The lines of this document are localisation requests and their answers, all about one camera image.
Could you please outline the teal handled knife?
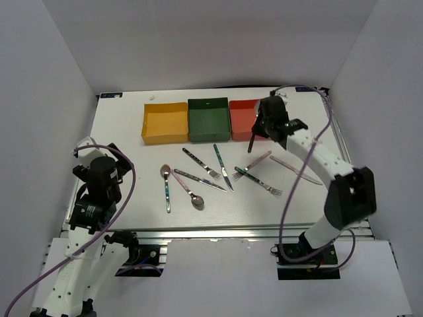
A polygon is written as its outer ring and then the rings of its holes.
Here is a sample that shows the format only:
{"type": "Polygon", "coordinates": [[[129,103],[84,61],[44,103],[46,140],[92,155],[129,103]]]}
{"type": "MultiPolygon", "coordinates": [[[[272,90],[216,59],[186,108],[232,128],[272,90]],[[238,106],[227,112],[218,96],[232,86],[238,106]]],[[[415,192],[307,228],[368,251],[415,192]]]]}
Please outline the teal handled knife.
{"type": "Polygon", "coordinates": [[[229,180],[229,177],[228,177],[228,174],[227,174],[227,171],[226,171],[225,165],[224,165],[224,163],[223,163],[223,159],[222,159],[222,157],[221,157],[221,155],[220,155],[220,152],[219,152],[218,146],[217,146],[216,144],[214,144],[214,145],[213,145],[213,148],[214,148],[215,154],[216,154],[216,156],[217,156],[217,159],[218,159],[218,161],[219,161],[219,165],[220,165],[220,167],[221,167],[221,174],[222,174],[222,176],[223,176],[223,179],[225,180],[225,183],[227,184],[227,187],[230,189],[230,191],[234,193],[233,186],[232,186],[232,184],[231,184],[231,181],[229,180]]]}

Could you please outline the right blue corner label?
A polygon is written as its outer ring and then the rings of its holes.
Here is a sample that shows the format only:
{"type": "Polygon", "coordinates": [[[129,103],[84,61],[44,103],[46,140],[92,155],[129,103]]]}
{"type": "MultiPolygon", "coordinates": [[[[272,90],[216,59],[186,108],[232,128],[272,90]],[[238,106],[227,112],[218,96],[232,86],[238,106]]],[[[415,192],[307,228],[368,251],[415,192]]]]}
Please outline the right blue corner label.
{"type": "Polygon", "coordinates": [[[296,92],[318,92],[318,90],[315,87],[306,87],[306,86],[296,86],[295,91],[296,92]]]}

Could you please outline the teal handled fork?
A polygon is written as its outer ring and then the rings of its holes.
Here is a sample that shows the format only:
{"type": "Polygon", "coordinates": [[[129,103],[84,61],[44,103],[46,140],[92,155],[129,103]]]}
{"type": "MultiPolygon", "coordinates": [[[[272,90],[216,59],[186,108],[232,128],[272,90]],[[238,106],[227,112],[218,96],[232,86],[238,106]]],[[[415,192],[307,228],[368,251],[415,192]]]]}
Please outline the teal handled fork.
{"type": "Polygon", "coordinates": [[[268,193],[272,194],[273,196],[280,197],[283,193],[282,190],[276,189],[268,184],[265,184],[263,181],[258,179],[257,177],[253,176],[252,174],[248,173],[247,171],[239,168],[238,166],[235,167],[237,172],[240,172],[243,176],[247,177],[249,180],[252,180],[255,184],[263,187],[268,193]]]}

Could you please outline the teal handled spoon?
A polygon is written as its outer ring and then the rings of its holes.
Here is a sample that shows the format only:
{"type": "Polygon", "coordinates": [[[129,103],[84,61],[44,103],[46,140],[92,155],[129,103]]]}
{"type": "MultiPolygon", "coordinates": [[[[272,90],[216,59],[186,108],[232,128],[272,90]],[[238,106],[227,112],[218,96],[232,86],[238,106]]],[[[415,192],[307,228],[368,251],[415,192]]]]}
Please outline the teal handled spoon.
{"type": "Polygon", "coordinates": [[[171,201],[170,201],[170,191],[169,191],[169,174],[171,173],[170,166],[167,164],[162,165],[160,168],[161,176],[165,182],[165,198],[166,198],[166,210],[167,213],[171,212],[171,201]]]}

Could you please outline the pink handled spoon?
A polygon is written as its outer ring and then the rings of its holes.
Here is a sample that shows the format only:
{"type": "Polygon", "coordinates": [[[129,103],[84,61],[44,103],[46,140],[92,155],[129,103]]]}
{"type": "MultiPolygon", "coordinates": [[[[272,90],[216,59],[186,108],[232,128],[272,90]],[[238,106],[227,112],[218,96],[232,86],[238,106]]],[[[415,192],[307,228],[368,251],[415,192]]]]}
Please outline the pink handled spoon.
{"type": "Polygon", "coordinates": [[[182,179],[176,174],[174,170],[171,170],[171,174],[176,178],[178,183],[184,188],[184,190],[190,196],[192,206],[196,208],[197,210],[203,210],[204,199],[201,196],[194,194],[192,190],[182,181],[182,179]]]}

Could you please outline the black handled spoon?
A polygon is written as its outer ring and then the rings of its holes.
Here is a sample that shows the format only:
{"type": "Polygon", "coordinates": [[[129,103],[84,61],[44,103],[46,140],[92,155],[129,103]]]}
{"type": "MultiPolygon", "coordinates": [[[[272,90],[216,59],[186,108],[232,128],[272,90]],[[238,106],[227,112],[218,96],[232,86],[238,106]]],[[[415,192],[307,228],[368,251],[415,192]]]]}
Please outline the black handled spoon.
{"type": "Polygon", "coordinates": [[[252,133],[252,135],[250,137],[250,141],[249,141],[249,146],[248,146],[248,149],[247,149],[247,153],[251,153],[252,152],[252,148],[253,148],[253,145],[254,145],[254,140],[255,140],[255,134],[252,133]]]}

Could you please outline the yellow paper box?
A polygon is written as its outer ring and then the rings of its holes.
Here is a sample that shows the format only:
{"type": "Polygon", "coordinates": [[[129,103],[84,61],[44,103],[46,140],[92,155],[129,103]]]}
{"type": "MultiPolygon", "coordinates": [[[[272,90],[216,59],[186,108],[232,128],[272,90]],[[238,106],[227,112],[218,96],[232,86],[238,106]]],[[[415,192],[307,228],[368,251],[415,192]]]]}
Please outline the yellow paper box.
{"type": "Polygon", "coordinates": [[[144,104],[141,138],[145,145],[188,142],[188,103],[144,104]]]}

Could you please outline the blue corner label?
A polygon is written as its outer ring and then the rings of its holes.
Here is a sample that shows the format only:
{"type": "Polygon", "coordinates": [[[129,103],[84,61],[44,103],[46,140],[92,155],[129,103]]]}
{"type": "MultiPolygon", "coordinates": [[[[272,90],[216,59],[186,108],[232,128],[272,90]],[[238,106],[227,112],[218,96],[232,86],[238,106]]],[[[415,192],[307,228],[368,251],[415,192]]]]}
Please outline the blue corner label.
{"type": "Polygon", "coordinates": [[[99,95],[99,98],[121,98],[122,92],[104,92],[99,95]]]}
{"type": "Polygon", "coordinates": [[[296,92],[318,92],[318,90],[315,87],[306,87],[306,86],[296,86],[295,91],[296,92]]]}

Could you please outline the left blue corner label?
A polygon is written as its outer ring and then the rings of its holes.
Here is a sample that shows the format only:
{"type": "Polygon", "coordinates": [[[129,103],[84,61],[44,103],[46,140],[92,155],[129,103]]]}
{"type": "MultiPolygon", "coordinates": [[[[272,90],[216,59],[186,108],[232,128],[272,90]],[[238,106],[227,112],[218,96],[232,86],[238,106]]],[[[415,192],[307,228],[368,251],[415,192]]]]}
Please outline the left blue corner label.
{"type": "Polygon", "coordinates": [[[99,98],[121,98],[122,92],[104,92],[99,95],[99,98]]]}

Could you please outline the pink handled knife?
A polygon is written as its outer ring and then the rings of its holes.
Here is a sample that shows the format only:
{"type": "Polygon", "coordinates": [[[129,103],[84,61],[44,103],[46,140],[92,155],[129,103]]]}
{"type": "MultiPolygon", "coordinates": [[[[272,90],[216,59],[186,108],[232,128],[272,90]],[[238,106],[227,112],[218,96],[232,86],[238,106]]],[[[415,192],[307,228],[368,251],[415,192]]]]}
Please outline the pink handled knife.
{"type": "MultiPolygon", "coordinates": [[[[275,156],[273,156],[273,155],[270,155],[270,159],[271,159],[271,160],[273,160],[274,162],[277,162],[278,164],[282,165],[283,167],[287,168],[288,170],[290,170],[290,171],[294,172],[296,175],[298,175],[298,176],[299,176],[299,172],[300,172],[300,170],[298,170],[298,169],[297,169],[297,168],[295,168],[294,166],[292,166],[292,165],[290,165],[290,164],[288,164],[288,163],[286,163],[286,162],[284,162],[284,161],[282,161],[282,160],[280,160],[280,159],[276,158],[276,157],[275,157],[275,156]]],[[[315,179],[315,178],[313,178],[313,177],[311,177],[311,176],[309,176],[309,175],[306,175],[305,173],[303,173],[303,174],[301,175],[301,177],[302,177],[304,180],[306,180],[306,181],[308,181],[308,182],[310,182],[310,183],[312,183],[312,184],[316,184],[316,185],[319,185],[319,186],[322,186],[322,185],[323,185],[323,183],[321,183],[320,181],[318,181],[317,179],[315,179]]]]}

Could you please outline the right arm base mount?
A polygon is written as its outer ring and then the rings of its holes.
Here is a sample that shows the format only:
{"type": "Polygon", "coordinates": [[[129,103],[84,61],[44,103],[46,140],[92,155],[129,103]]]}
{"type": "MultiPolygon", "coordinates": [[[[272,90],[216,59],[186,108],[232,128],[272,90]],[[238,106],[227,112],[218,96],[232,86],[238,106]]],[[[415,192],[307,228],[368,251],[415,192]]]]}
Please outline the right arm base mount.
{"type": "Polygon", "coordinates": [[[280,246],[275,244],[270,254],[276,257],[279,281],[311,281],[340,279],[338,257],[334,246],[302,262],[289,262],[282,257],[280,246]]]}

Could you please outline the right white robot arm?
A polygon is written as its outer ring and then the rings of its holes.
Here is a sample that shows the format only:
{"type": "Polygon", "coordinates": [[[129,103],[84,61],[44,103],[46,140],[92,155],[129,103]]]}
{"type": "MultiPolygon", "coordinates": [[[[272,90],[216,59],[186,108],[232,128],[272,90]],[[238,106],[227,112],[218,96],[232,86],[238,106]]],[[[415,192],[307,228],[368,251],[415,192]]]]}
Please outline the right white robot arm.
{"type": "Polygon", "coordinates": [[[252,133],[281,145],[303,161],[327,189],[323,216],[299,237],[290,263],[314,263],[350,225],[376,212],[375,182],[368,167],[356,168],[319,143],[308,126],[290,119],[282,96],[260,99],[252,133]]]}

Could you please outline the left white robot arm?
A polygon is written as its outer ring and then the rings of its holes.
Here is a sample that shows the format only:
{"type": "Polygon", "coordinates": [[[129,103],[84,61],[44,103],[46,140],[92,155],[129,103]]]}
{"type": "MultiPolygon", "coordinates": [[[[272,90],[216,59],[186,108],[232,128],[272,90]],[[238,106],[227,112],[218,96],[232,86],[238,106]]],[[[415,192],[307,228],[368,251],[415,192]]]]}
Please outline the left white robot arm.
{"type": "Polygon", "coordinates": [[[69,220],[65,260],[51,293],[31,316],[96,316],[100,290],[120,265],[139,258],[133,233],[105,234],[128,203],[120,184],[133,164],[115,144],[98,145],[91,137],[78,142],[73,155],[79,160],[73,174],[83,184],[69,220]]]}

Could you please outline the red paper box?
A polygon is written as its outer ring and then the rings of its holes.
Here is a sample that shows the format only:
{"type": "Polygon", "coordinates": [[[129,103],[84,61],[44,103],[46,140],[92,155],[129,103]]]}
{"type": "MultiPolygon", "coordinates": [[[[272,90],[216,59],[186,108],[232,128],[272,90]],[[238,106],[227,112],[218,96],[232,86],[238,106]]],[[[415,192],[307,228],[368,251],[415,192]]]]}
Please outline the red paper box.
{"type": "Polygon", "coordinates": [[[258,99],[231,100],[229,114],[231,119],[231,138],[233,141],[249,141],[252,126],[256,120],[254,107],[258,99]]]}

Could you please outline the green paper box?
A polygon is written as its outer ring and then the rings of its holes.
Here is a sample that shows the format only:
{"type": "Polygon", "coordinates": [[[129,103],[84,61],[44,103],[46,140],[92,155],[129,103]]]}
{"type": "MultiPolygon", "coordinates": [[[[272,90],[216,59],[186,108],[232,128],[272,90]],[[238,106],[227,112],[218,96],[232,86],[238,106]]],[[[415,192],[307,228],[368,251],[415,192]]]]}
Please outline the green paper box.
{"type": "Polygon", "coordinates": [[[231,138],[229,101],[222,98],[188,99],[188,134],[192,143],[215,143],[231,138]]]}

